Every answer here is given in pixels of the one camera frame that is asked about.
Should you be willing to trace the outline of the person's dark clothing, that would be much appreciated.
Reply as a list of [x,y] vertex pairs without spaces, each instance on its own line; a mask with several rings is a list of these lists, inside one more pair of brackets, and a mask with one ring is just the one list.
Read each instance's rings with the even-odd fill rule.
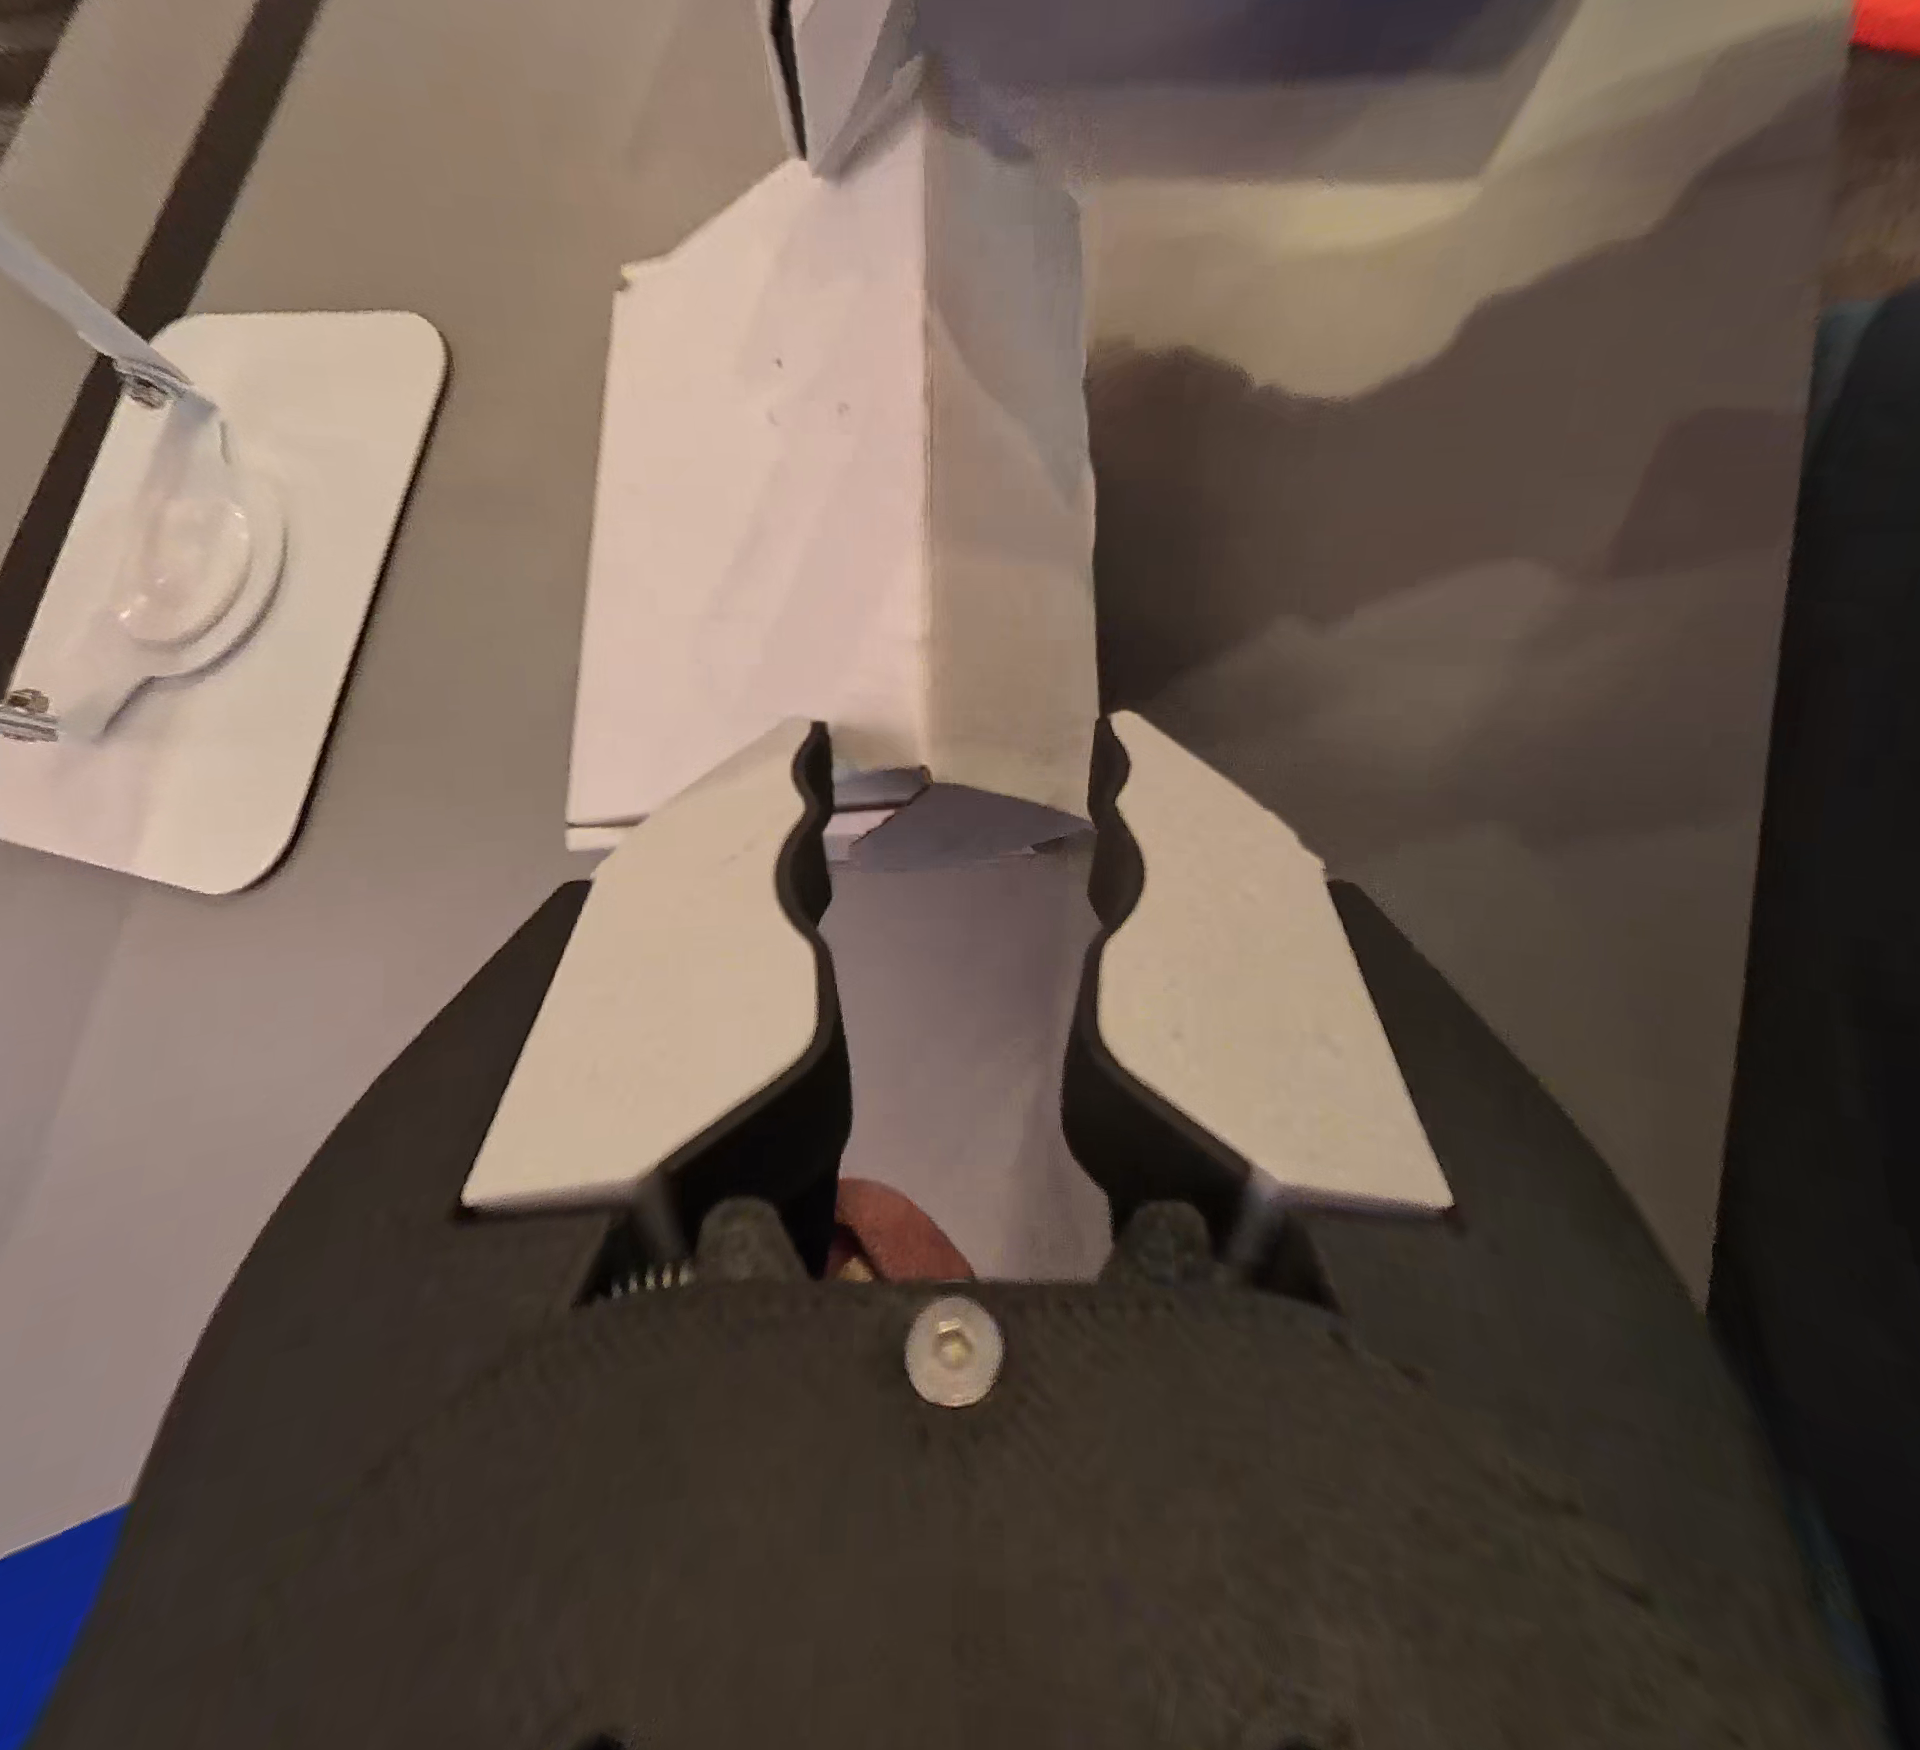
[[1915,1745],[1915,286],[1814,343],[1708,1315]]

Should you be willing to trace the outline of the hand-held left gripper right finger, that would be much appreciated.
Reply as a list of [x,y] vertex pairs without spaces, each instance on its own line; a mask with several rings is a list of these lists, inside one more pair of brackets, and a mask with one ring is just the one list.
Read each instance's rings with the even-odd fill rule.
[[1322,860],[1135,712],[1090,748],[1090,945],[1061,1080],[1122,1238],[1186,1206],[1227,1257],[1297,1213],[1442,1220],[1417,1113]]

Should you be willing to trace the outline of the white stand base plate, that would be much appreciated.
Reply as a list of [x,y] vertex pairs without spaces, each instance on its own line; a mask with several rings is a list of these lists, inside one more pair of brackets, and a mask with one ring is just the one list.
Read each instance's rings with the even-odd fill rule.
[[4,844],[197,897],[273,876],[317,792],[447,379],[411,312],[197,315],[149,340],[220,422],[123,393],[12,688]]

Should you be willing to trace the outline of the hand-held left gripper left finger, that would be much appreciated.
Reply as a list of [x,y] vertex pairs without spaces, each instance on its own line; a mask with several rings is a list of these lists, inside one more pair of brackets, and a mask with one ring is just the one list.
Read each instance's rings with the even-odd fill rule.
[[661,804],[588,884],[468,1171],[472,1215],[730,1196],[831,1226],[845,1022],[823,941],[829,729],[789,719]]

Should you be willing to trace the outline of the person's left hand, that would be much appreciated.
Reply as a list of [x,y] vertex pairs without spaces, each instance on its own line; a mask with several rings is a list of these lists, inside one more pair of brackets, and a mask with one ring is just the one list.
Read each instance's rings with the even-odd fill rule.
[[873,1179],[840,1177],[829,1282],[952,1285],[974,1279],[971,1262],[916,1202]]

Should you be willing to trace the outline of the white and brown cardboard box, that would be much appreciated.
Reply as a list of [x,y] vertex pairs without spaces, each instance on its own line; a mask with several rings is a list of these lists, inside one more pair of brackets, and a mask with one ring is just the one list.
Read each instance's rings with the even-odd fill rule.
[[565,823],[771,726],[1067,823],[1097,716],[1083,229],[927,106],[791,157],[613,299]]

